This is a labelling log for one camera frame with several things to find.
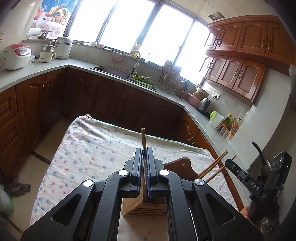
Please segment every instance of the ceiling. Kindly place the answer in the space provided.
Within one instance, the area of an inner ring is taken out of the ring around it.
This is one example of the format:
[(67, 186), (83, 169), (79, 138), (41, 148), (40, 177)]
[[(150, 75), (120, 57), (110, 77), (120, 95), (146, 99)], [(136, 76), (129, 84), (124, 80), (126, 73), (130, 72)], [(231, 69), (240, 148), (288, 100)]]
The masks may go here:
[(250, 14), (276, 15), (264, 0), (166, 0), (189, 12), (204, 23), (213, 22), (208, 16), (220, 12), (225, 18)]

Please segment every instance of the green basket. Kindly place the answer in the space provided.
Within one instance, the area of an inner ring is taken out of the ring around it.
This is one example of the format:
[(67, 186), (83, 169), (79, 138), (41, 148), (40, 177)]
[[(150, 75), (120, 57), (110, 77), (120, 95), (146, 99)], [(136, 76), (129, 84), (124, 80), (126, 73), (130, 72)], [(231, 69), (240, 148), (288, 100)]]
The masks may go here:
[(153, 85), (146, 84), (146, 83), (141, 82), (141, 81), (138, 81), (138, 80), (136, 80), (136, 79), (134, 79), (134, 78), (131, 78), (131, 80), (134, 81), (134, 82), (136, 82), (136, 83), (139, 84), (139, 85), (143, 85), (143, 86), (145, 86), (145, 87), (147, 87), (147, 88), (154, 89), (154, 86), (153, 86)]

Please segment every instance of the red and white rice cooker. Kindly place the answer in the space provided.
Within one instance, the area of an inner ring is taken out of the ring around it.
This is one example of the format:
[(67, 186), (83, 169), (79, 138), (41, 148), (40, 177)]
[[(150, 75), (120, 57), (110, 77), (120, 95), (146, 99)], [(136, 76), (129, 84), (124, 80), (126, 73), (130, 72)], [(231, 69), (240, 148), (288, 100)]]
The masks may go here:
[(4, 69), (19, 69), (24, 67), (31, 57), (31, 49), (29, 45), (12, 44), (3, 50)]

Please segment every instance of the rice cooker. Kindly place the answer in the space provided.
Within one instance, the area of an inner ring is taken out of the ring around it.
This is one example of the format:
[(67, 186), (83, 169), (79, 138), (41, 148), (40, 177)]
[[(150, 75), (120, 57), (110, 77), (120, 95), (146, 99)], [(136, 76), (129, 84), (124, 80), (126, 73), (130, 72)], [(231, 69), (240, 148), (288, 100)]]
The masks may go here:
[(31, 49), (29, 45), (12, 44), (3, 50), (3, 64), (4, 69), (19, 69), (24, 67), (31, 57)]
[(66, 37), (58, 37), (55, 43), (56, 58), (66, 59), (70, 55), (70, 50), (73, 45), (73, 40)]

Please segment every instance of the window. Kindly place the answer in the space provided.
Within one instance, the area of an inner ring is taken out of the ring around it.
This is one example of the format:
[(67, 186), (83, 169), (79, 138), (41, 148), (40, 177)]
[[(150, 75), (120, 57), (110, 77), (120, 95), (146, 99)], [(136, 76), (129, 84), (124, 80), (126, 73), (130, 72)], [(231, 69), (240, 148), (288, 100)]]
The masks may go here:
[(143, 41), (141, 57), (160, 66), (167, 59), (174, 62), (191, 24), (192, 18), (163, 5)]
[(69, 38), (93, 42), (117, 0), (82, 0), (75, 21), (71, 27)]
[(154, 5), (146, 0), (120, 0), (100, 43), (129, 53)]
[(129, 53), (135, 41), (143, 59), (159, 66), (166, 60), (182, 67), (181, 77), (201, 82), (208, 29), (187, 14), (153, 0), (82, 0), (69, 25), (69, 38)]
[(196, 73), (205, 59), (204, 44), (208, 33), (206, 26), (195, 22), (176, 61), (176, 65), (182, 67), (180, 76), (194, 84), (202, 81), (202, 77)]

